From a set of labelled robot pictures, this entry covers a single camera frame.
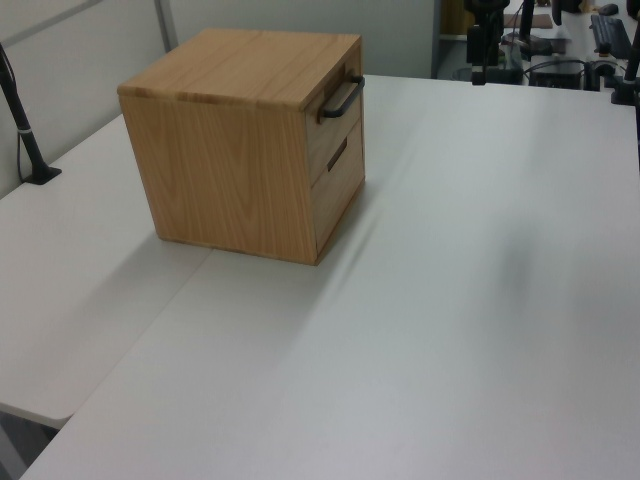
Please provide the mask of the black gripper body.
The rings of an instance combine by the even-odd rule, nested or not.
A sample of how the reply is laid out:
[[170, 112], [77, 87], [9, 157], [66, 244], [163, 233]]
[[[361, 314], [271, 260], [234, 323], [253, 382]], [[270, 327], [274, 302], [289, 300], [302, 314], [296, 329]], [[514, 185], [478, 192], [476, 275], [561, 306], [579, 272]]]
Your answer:
[[467, 62], [472, 66], [497, 66], [500, 24], [474, 24], [467, 30]]

